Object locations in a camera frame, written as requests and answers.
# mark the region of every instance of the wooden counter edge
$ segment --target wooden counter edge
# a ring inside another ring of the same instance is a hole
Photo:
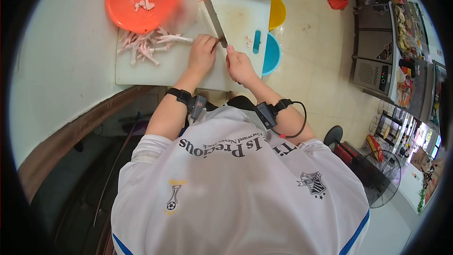
[[[37,145],[17,171],[28,202],[31,203],[42,182],[60,159],[83,137],[92,132],[109,116],[154,87],[136,85],[117,93],[67,123]]]

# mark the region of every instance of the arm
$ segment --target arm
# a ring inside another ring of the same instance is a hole
[[[279,100],[283,99],[272,88],[266,85],[253,70],[252,63],[246,54],[237,52],[233,46],[228,46],[226,67],[231,78],[235,82],[240,82],[245,88],[256,97],[258,103],[266,102],[267,104],[276,105]],[[292,105],[285,110],[281,110],[277,115],[277,126],[275,131],[285,135],[295,135],[302,128],[304,116],[297,111]],[[302,133],[295,138],[289,138],[288,141],[294,145],[301,142],[316,138],[310,125],[306,123]]]
[[[189,64],[173,88],[183,89],[193,94],[206,73],[216,60],[215,45],[218,39],[209,35],[199,35],[193,42]],[[171,94],[165,95],[151,117],[145,134],[155,134],[174,140],[178,137],[187,116],[185,104]]]

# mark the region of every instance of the soccer ball emblem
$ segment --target soccer ball emblem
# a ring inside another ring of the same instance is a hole
[[[168,210],[173,210],[176,207],[176,203],[171,201],[167,204],[167,209]]]

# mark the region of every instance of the kitchen knife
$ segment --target kitchen knife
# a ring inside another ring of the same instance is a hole
[[[204,5],[206,6],[207,13],[209,14],[209,17],[211,18],[212,25],[214,25],[214,29],[216,30],[217,36],[219,38],[219,42],[222,45],[223,48],[227,48],[228,42],[227,38],[225,37],[225,34],[222,30],[222,26],[220,25],[219,18],[217,17],[216,10],[214,9],[214,6],[212,5],[211,0],[203,0]]]

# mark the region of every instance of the raw chicken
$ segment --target raw chicken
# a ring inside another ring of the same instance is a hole
[[[140,7],[143,7],[145,10],[151,10],[154,8],[154,3],[150,3],[148,0],[140,0],[135,4],[135,12],[139,11]]]
[[[191,37],[180,37],[180,35],[168,35],[168,36],[160,36],[160,37],[155,37],[155,40],[160,40],[156,41],[156,43],[166,43],[166,42],[187,42],[187,43],[193,43],[193,38]]]
[[[156,37],[151,37],[154,32],[160,34],[161,36],[156,36]],[[155,65],[159,65],[159,62],[153,57],[153,53],[156,51],[168,51],[171,46],[173,45],[174,42],[176,41],[181,41],[181,42],[187,42],[187,43],[192,43],[193,39],[192,38],[187,38],[187,37],[181,37],[181,35],[169,35],[167,31],[165,31],[161,26],[158,26],[155,30],[150,31],[146,34],[136,34],[134,32],[128,32],[125,31],[121,39],[119,40],[122,41],[124,39],[124,43],[120,49],[117,50],[117,53],[120,53],[121,51],[125,49],[131,49],[131,59],[130,63],[131,65],[135,65],[137,58],[143,58],[142,61],[144,61],[146,58],[151,60]],[[165,43],[164,47],[158,47],[158,48],[151,48],[148,46],[148,41],[151,42],[151,44],[159,44],[159,43]]]

